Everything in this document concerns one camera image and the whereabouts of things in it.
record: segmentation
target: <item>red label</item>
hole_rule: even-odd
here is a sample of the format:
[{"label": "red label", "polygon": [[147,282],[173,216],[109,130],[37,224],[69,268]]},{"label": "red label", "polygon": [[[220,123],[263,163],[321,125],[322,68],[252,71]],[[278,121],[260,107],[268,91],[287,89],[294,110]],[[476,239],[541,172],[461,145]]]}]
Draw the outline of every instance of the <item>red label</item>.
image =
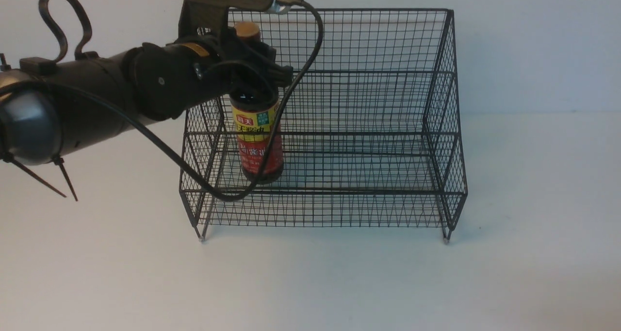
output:
[{"label": "red label", "polygon": [[[282,156],[282,137],[277,135],[275,139],[264,174],[275,172],[284,164],[284,158]],[[248,172],[257,174],[270,140],[248,142],[238,138],[237,142],[239,144],[239,154],[242,158],[242,165]]]},{"label": "red label", "polygon": [[255,121],[244,115],[237,115],[237,121],[246,126],[254,126]]}]

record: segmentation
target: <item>white wall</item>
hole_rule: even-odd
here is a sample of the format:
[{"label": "white wall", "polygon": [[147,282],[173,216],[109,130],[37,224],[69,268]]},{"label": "white wall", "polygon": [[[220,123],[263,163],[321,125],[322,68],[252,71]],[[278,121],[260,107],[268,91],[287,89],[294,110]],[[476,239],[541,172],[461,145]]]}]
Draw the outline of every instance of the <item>white wall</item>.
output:
[{"label": "white wall", "polygon": [[[181,0],[81,0],[110,55],[174,39]],[[463,112],[621,110],[619,0],[308,0],[315,6],[445,7],[456,11]],[[60,0],[52,11],[71,42],[79,27]],[[37,0],[0,0],[0,50],[54,57]]]}]

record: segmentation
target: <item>yellow label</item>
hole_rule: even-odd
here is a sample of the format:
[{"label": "yellow label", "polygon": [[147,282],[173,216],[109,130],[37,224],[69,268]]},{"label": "yellow label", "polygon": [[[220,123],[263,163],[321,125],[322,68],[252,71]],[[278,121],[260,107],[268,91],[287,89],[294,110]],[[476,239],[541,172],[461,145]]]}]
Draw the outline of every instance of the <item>yellow label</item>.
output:
[{"label": "yellow label", "polygon": [[[278,104],[262,112],[244,112],[231,106],[233,121],[237,132],[271,132],[276,118]],[[261,142],[268,139],[267,134],[239,134],[239,139],[246,142]]]},{"label": "yellow label", "polygon": [[200,55],[200,57],[209,57],[209,52],[195,43],[186,43],[181,45],[195,51],[196,54]]}]

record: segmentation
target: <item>screw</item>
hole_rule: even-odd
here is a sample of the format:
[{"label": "screw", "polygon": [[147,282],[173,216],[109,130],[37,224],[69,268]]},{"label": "screw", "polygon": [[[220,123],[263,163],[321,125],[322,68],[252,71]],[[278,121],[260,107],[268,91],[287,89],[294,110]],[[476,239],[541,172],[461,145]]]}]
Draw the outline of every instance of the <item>screw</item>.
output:
[{"label": "screw", "polygon": [[202,70],[200,70],[200,64],[195,63],[195,73],[196,73],[196,77],[198,77],[199,80],[202,80]]}]

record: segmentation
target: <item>black mesh basket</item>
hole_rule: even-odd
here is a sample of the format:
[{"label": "black mesh basket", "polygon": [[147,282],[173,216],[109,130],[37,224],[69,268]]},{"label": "black mesh basket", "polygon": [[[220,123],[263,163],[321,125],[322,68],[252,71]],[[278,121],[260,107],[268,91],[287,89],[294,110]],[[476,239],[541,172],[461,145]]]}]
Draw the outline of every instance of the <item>black mesh basket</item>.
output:
[{"label": "black mesh basket", "polygon": [[[459,122],[452,10],[320,10],[322,51],[282,119],[284,172],[239,202],[221,202],[187,174],[180,194],[204,240],[208,225],[436,227],[448,242],[468,187]],[[232,11],[253,21],[298,70],[317,37],[312,15]],[[242,174],[228,97],[192,108],[186,162],[236,194]]]}]

